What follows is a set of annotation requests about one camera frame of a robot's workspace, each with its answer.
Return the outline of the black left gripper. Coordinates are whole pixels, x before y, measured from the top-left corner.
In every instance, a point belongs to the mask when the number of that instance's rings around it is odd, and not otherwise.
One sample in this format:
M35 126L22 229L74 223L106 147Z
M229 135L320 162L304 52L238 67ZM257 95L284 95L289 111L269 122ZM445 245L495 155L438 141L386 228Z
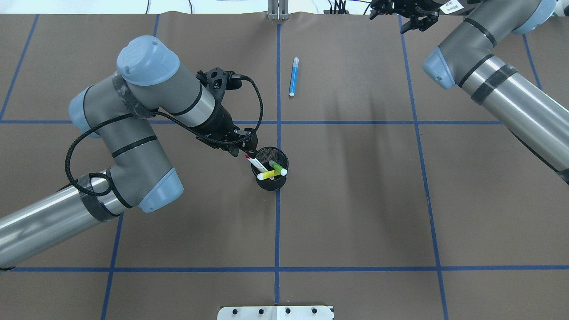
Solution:
M240 152L244 152L248 156L256 156L258 146L258 136L254 128L244 128L240 130L234 125L229 112L221 105L216 104L212 115L205 123L196 127L196 132L201 135L196 139L211 146L212 148L221 148L234 157L238 157ZM211 142L204 138L212 140L221 140L222 142L230 142L240 140L240 142L231 144L219 144Z

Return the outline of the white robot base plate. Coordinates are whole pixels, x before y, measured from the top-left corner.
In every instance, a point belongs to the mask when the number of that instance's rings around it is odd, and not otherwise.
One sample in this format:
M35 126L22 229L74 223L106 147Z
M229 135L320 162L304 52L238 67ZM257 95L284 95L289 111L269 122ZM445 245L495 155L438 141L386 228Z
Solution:
M332 306L228 306L220 308L218 320L334 320Z

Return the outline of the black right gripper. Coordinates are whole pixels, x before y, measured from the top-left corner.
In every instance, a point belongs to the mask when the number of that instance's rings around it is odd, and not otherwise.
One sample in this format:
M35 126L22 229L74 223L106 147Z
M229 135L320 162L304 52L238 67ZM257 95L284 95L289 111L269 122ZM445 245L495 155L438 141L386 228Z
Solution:
M402 14L409 21L400 28L400 34L411 30L425 31L436 24L440 12L437 12L445 0L372 0L370 2L370 20L377 16Z

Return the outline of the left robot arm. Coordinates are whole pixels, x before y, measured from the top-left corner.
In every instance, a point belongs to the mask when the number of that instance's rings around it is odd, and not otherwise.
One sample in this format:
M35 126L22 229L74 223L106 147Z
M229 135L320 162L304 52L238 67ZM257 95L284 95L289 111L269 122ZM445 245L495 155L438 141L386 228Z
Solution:
M69 104L81 136L64 160L69 184L1 219L1 271L95 226L118 218L133 207L149 213L183 193L176 169L149 119L161 116L191 132L209 147L238 156L256 156L256 132L240 129L222 105L227 90L254 81L220 68L191 73L158 38L142 35L124 47L111 76L78 94ZM115 164L103 172L75 178L71 157L88 136L101 138Z

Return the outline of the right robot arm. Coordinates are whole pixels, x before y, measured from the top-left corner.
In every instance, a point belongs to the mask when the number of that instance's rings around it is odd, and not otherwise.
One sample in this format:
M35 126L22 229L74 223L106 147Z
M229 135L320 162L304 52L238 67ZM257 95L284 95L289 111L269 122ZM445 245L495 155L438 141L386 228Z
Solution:
M458 86L539 160L568 182L569 114L494 55L509 34L528 34L553 14L554 0L469 0L472 11L423 62L444 89Z

